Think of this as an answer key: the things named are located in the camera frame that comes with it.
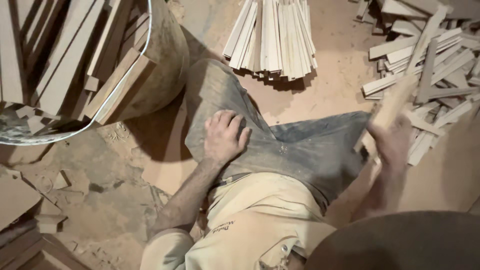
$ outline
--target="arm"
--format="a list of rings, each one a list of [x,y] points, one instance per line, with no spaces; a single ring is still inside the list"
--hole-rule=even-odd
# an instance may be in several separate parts
[[[204,158],[158,213],[149,238],[171,228],[189,232],[208,189],[222,168],[244,148],[250,128],[244,128],[237,140],[243,116],[232,110],[220,110],[205,122]]]
[[[374,125],[369,125],[367,130],[375,139],[382,168],[370,192],[353,213],[352,221],[395,212],[407,176],[410,120],[400,115],[388,131]]]

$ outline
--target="person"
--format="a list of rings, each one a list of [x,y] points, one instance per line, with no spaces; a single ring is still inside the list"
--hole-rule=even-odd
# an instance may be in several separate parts
[[[231,70],[201,60],[189,71],[185,144],[198,166],[159,211],[141,269],[294,269],[336,229],[328,205],[365,160],[353,151],[369,114],[269,127]],[[368,125],[382,169],[354,219],[395,209],[407,166],[409,120]],[[189,235],[208,196],[203,239]]]

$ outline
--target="dusty jeans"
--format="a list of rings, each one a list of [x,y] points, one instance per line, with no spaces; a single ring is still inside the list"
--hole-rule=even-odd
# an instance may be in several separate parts
[[[362,168],[353,147],[368,113],[269,127],[230,68],[215,60],[200,60],[190,69],[185,101],[191,123],[185,144],[197,162],[204,154],[204,122],[218,110],[242,114],[252,129],[245,151],[221,172],[218,184],[251,172],[288,175],[301,181],[325,212]]]

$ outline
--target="pile of wood scraps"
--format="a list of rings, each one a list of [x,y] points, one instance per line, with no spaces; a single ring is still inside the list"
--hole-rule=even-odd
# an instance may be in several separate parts
[[[147,40],[148,12],[133,0],[11,0],[0,5],[1,107],[27,119],[33,135],[85,125]],[[121,92],[125,95],[129,87]]]
[[[356,20],[365,21],[370,4],[360,1]],[[410,118],[414,143],[408,162],[415,166],[445,134],[446,125],[480,100],[480,23],[448,19],[454,8],[437,0],[373,4],[381,8],[375,20],[383,23],[390,41],[370,48],[380,78],[364,84],[362,91],[365,99],[381,100],[374,122],[388,127],[400,112]],[[364,137],[363,145],[374,151],[371,138]]]
[[[245,0],[223,55],[234,69],[292,81],[318,67],[315,52],[307,0]]]

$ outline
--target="hand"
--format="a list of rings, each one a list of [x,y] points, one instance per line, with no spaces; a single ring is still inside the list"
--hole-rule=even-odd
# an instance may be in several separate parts
[[[410,119],[400,114],[388,131],[371,123],[367,130],[375,139],[383,170],[395,173],[405,171],[412,133]]]
[[[211,159],[218,165],[224,166],[245,149],[251,129],[244,128],[237,140],[243,116],[236,115],[237,113],[233,110],[219,110],[205,121],[207,135],[204,159]]]

